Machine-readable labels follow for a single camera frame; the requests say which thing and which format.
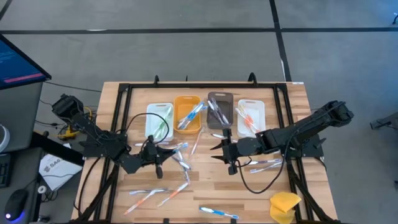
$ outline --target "wooden table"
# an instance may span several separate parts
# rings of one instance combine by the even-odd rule
[[[96,120],[96,124],[101,129],[110,129],[111,127],[118,86],[118,82],[106,82],[104,84]],[[287,83],[287,88],[294,121],[298,121],[310,115],[310,106],[304,85],[302,83]],[[205,99],[210,91],[233,93],[235,105],[240,99],[263,101],[266,105],[266,128],[279,128],[274,94],[271,89],[267,88],[195,88],[193,90],[189,88],[133,89],[128,121],[130,121],[135,114],[146,112],[147,105],[150,103],[173,103],[173,99],[176,96],[192,94],[198,95],[201,99]],[[287,126],[288,122],[282,93],[280,93],[279,96],[282,103],[284,123]],[[125,97],[124,95],[122,99],[119,114],[120,118],[123,113]],[[202,113],[201,115],[202,125],[206,126],[206,113]],[[145,121],[145,116],[139,116],[132,122],[130,129],[127,131],[128,143],[130,146],[145,140]],[[233,138],[238,138],[236,134],[236,113],[234,114],[232,130]],[[228,166],[210,157],[213,155],[222,155],[221,150],[209,150],[211,147],[220,143],[220,140],[210,136],[210,133],[221,134],[221,131],[206,129],[201,135],[197,151],[190,160],[193,168],[193,170],[189,172],[192,183],[184,191],[180,192],[160,208],[157,208],[157,204],[169,194],[156,194],[130,214],[126,216],[123,215],[131,205],[145,196],[130,196],[130,190],[153,189],[157,187],[168,187],[174,190],[185,182],[183,173],[175,161],[169,159],[164,162],[162,166],[164,176],[163,179],[160,180],[156,178],[154,166],[143,167],[137,173],[131,175],[127,175],[124,170],[120,169],[112,222],[161,223],[164,218],[170,218],[170,222],[173,223],[229,223],[229,218],[199,212],[199,206],[204,206],[239,215],[240,220],[238,220],[238,223],[274,223],[275,221],[269,215],[269,199],[277,192],[290,192],[286,168],[284,168],[280,177],[269,190],[260,195],[252,194],[245,189],[239,174],[228,175]],[[187,157],[196,138],[196,134],[179,134],[175,131],[173,142],[189,142],[190,147],[184,155]],[[137,153],[139,150],[139,147],[132,147],[132,153]],[[272,159],[275,157],[280,156],[261,155],[256,159]],[[85,178],[94,160],[95,159],[88,159],[85,162],[76,202],[78,201],[82,180]],[[82,208],[86,208],[90,204],[98,191],[103,162],[104,159],[101,159],[97,163],[88,178],[83,194]],[[325,168],[312,158],[304,158],[303,163],[310,193],[326,214],[332,218],[337,218]],[[248,172],[249,169],[252,169],[252,167],[244,168],[244,176],[248,185],[254,190],[263,189],[275,177],[279,170],[279,168],[275,168],[257,174],[250,174]],[[102,218],[105,217],[107,202],[108,193],[103,200]],[[305,213],[303,202],[300,203],[300,206],[302,207],[302,213]],[[74,210],[72,218],[76,218],[77,215],[77,211]]]

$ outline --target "black bracket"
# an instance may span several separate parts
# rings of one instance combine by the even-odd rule
[[[250,73],[248,82],[253,82],[255,86],[258,85],[256,75],[253,72]]]
[[[120,83],[118,88],[118,93],[126,90],[129,87],[130,83]]]
[[[286,83],[277,83],[276,84],[277,88],[283,91],[284,93],[287,92],[287,85]]]
[[[155,75],[154,86],[157,86],[159,82],[159,76]]]

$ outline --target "toothbrush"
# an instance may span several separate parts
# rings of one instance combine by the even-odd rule
[[[266,163],[270,163],[270,162],[282,162],[282,159],[271,159],[268,161],[246,161],[244,163],[244,165],[248,164],[248,165],[256,165],[256,164],[266,164]]]
[[[159,189],[159,190],[162,190],[163,192],[168,191],[167,188],[162,188],[162,189]],[[136,195],[136,194],[139,194],[139,193],[150,193],[151,191],[153,191],[153,190],[131,190],[129,192],[129,194],[130,195]]]
[[[224,122],[224,125],[229,125],[229,121],[228,119],[226,119],[226,116],[221,112],[221,108],[218,106],[217,101],[214,98],[210,100],[211,102],[213,102],[213,106],[215,107],[216,111],[219,112],[221,121]]]
[[[166,149],[174,149],[174,150],[178,151],[178,150],[185,149],[186,147],[188,147],[188,143],[187,142],[181,142],[181,143],[178,143],[178,144],[176,144],[174,146],[166,147]]]
[[[124,215],[127,215],[128,213],[132,212],[134,209],[136,209],[140,204],[144,203],[150,196],[156,194],[157,192],[163,192],[164,189],[154,189],[151,192],[149,192],[148,195],[146,195],[143,199],[139,200],[137,203],[135,203],[133,206],[131,206],[129,209],[127,209],[126,212],[124,212]]]
[[[238,106],[237,108],[235,108],[235,111],[244,119],[244,124],[250,131],[252,131],[254,134],[259,132],[259,129],[254,125],[253,119],[250,115],[248,115],[248,113],[242,106]]]
[[[184,161],[181,161],[181,160],[177,159],[175,156],[172,156],[172,158],[173,158],[176,162],[178,162],[184,169],[192,170],[192,168],[191,168],[188,164],[186,164]]]
[[[222,136],[222,135],[220,135],[220,134],[216,134],[216,133],[211,133],[211,135],[213,136],[213,137],[216,137],[216,138],[219,138],[219,139],[224,139],[225,137],[224,136]],[[238,141],[237,140],[231,140],[231,142],[232,143],[237,143]]]
[[[251,170],[250,170],[250,173],[251,173],[251,174],[255,174],[255,173],[257,173],[257,172],[261,172],[261,171],[264,171],[264,170],[267,170],[267,169],[279,167],[281,164],[282,164],[282,162],[276,162],[276,163],[274,163],[274,164],[271,165],[271,166],[267,166],[267,167],[264,167],[264,168],[261,168],[261,169],[251,169]]]
[[[201,111],[202,109],[206,108],[204,102],[200,102],[186,117],[182,118],[177,128],[184,130],[187,128],[188,124],[195,118],[195,116]]]
[[[182,191],[185,187],[188,186],[188,182],[184,183],[181,185],[177,190],[175,190],[170,196],[168,196],[165,200],[163,200],[160,204],[158,204],[158,207],[162,206],[166,201],[170,200],[172,197],[174,197],[176,194],[178,194],[180,191]]]
[[[230,215],[228,213],[222,212],[222,211],[218,211],[218,210],[213,210],[211,208],[205,208],[205,207],[199,207],[199,210],[204,211],[204,212],[208,212],[208,213],[212,213],[215,215],[222,215],[222,216],[226,216],[226,217],[231,217],[233,219],[239,219],[239,217],[237,215]]]
[[[188,143],[179,143],[177,145],[177,147],[174,147],[174,152],[178,155],[178,157],[180,158],[180,161],[184,161],[184,157],[182,156],[181,150],[185,149],[186,147],[188,147]]]
[[[167,109],[166,114],[163,117],[163,119],[165,119],[167,121],[169,116],[170,116],[170,112],[171,111],[172,111],[172,107],[169,106],[169,108]],[[159,125],[158,125],[158,127],[157,127],[157,129],[154,131],[154,134],[153,134],[155,139],[158,139],[158,138],[162,137],[164,129],[165,129],[164,126],[165,126],[165,123],[164,123],[163,120],[161,120]]]
[[[205,128],[202,127],[201,130],[199,131],[199,134],[198,134],[198,137],[197,137],[197,141],[195,142],[195,144],[194,144],[193,147],[192,147],[190,156],[192,156],[193,153],[195,153],[195,150],[197,149],[197,146],[198,146],[198,142],[199,142],[200,135],[203,133],[204,130],[205,130]]]

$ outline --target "floor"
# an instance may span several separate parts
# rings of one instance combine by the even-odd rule
[[[189,80],[238,81],[254,72],[259,81],[290,81],[291,77],[294,82],[304,82],[312,108],[330,100],[346,101],[355,114],[351,124],[322,132],[328,138],[325,162],[339,219],[347,223],[397,223],[397,133],[391,128],[373,131],[369,122],[398,109],[398,32],[324,29],[398,27],[391,25],[394,12],[398,12],[397,1],[275,1],[281,28],[308,28],[282,32],[285,73],[281,39],[274,32],[29,32],[273,28],[270,2],[274,1],[0,0],[0,8],[6,5],[7,9],[2,10],[4,16],[0,12],[0,32],[13,30],[5,36],[48,71],[53,82],[64,85],[100,90],[105,81],[149,81],[155,75],[165,81],[182,81],[186,76]],[[62,93],[75,95],[86,105],[98,104],[100,97],[94,92],[44,84],[42,100],[52,103]],[[37,119],[59,121],[45,104],[40,104]],[[68,221],[79,178],[72,178],[56,201],[43,204],[40,213],[50,215],[53,222]]]

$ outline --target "keyboard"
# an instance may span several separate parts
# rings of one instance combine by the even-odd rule
[[[11,179],[11,155],[0,154],[0,189],[8,187]]]

